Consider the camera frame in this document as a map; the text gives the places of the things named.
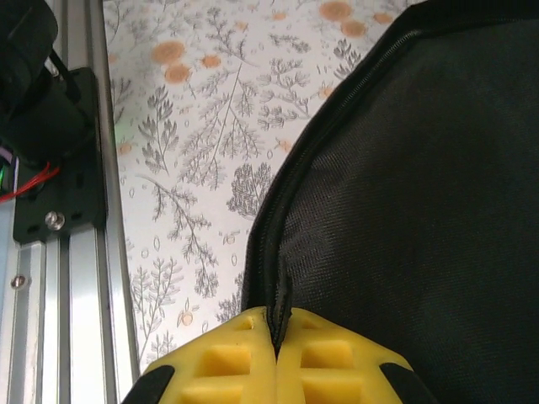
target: floral wallpaper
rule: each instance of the floral wallpaper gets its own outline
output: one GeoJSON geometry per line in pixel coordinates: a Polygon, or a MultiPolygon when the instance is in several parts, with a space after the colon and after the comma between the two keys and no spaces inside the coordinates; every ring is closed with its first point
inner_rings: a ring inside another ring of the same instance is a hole
{"type": "Polygon", "coordinates": [[[235,316],[271,180],[406,0],[104,2],[142,368],[235,316]]]}

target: black fabric bag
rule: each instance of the black fabric bag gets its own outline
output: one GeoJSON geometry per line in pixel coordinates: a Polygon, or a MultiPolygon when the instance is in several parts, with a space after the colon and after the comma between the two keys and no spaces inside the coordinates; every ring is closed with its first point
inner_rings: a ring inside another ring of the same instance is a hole
{"type": "Polygon", "coordinates": [[[296,306],[442,404],[539,402],[539,2],[409,8],[302,133],[247,260],[277,351],[296,306]]]}

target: red wire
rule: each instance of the red wire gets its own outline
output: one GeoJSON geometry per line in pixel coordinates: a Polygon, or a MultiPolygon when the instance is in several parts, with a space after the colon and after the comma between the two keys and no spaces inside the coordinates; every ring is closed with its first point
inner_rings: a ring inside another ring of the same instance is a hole
{"type": "Polygon", "coordinates": [[[53,178],[60,172],[60,168],[56,167],[52,171],[49,171],[51,169],[51,164],[48,162],[43,171],[36,174],[32,179],[30,179],[25,185],[17,189],[15,192],[11,192],[9,194],[5,194],[3,196],[0,196],[0,204],[3,202],[7,202],[13,198],[17,198],[18,196],[30,191],[32,188],[48,181],[49,179],[53,178]]]}

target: yellow plastic part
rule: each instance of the yellow plastic part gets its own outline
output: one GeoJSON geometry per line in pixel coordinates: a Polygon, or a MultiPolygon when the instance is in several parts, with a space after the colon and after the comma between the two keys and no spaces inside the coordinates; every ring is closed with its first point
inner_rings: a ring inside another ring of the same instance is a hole
{"type": "Polygon", "coordinates": [[[151,364],[173,378],[160,404],[401,404],[379,366],[400,355],[302,309],[292,309],[279,360],[265,309],[245,311],[151,364]]]}

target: metal rail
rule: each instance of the metal rail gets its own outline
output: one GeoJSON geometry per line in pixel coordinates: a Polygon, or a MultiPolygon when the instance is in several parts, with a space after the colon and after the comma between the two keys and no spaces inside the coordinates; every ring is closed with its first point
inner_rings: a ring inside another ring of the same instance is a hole
{"type": "Polygon", "coordinates": [[[8,245],[0,316],[0,403],[116,403],[139,372],[112,126],[103,3],[49,0],[56,52],[99,81],[109,216],[47,243],[8,245]]]}

